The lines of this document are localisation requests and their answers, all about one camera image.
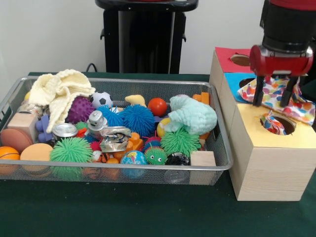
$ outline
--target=black cable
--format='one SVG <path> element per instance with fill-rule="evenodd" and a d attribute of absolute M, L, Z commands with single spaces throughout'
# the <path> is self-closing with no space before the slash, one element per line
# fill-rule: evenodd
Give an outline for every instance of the black cable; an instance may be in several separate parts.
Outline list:
<path fill-rule="evenodd" d="M 89 72 L 89 69 L 90 69 L 91 66 L 93 66 L 94 71 L 97 73 L 98 70 L 97 70 L 97 67 L 94 65 L 94 63 L 90 63 L 85 71 L 86 71 L 86 72 Z"/>

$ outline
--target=crochet cloth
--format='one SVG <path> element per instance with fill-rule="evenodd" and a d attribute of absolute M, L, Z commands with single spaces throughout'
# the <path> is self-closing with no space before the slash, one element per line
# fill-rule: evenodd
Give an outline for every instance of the crochet cloth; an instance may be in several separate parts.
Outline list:
<path fill-rule="evenodd" d="M 50 118 L 47 132 L 55 124 L 65 122 L 73 100 L 77 96 L 88 97 L 95 92 L 89 79 L 76 70 L 64 70 L 56 75 L 44 74 L 33 84 L 30 91 L 30 104 L 49 105 Z"/>
<path fill-rule="evenodd" d="M 203 135 L 217 124 L 217 115 L 209 106 L 190 97 L 174 96 L 170 99 L 171 122 L 165 125 L 166 132 L 175 132 L 182 126 L 190 135 Z"/>

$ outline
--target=white wall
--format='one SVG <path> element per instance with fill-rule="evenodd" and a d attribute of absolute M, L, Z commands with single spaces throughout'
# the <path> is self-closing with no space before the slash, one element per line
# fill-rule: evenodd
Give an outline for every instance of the white wall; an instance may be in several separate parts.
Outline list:
<path fill-rule="evenodd" d="M 187 13 L 180 73 L 208 74 L 215 46 L 262 40 L 263 0 L 200 0 Z M 94 0 L 0 0 L 0 99 L 30 71 L 105 70 L 103 10 Z"/>

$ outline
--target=purple spiky ball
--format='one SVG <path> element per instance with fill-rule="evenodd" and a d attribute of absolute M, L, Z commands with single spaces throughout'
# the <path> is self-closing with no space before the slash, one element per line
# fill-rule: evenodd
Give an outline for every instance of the purple spiky ball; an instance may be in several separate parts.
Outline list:
<path fill-rule="evenodd" d="M 85 97 L 78 96 L 74 99 L 66 118 L 66 122 L 76 124 L 86 122 L 89 115 L 94 111 L 92 103 Z"/>

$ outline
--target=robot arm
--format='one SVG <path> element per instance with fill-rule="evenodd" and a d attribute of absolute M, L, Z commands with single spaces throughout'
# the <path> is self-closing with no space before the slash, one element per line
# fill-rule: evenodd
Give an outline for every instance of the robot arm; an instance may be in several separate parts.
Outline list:
<path fill-rule="evenodd" d="M 262 45 L 250 52 L 250 67 L 257 75 L 253 105 L 261 105 L 265 77 L 287 75 L 290 81 L 281 100 L 285 107 L 298 77 L 313 63 L 309 45 L 316 34 L 316 0 L 265 0 L 260 26 Z"/>

